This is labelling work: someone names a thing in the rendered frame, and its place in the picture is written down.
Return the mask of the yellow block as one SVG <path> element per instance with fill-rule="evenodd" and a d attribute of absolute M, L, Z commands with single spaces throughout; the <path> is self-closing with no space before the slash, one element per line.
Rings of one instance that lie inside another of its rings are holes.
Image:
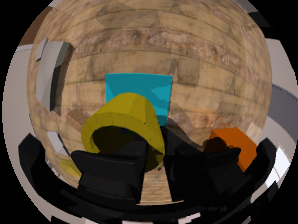
<path fill-rule="evenodd" d="M 76 167 L 76 164 L 73 163 L 73 161 L 67 161 L 67 160 L 61 159 L 60 165 L 61 165 L 61 168 L 63 168 L 64 171 L 68 173 L 68 175 L 81 177 L 81 172 L 78 171 L 78 168 Z"/>

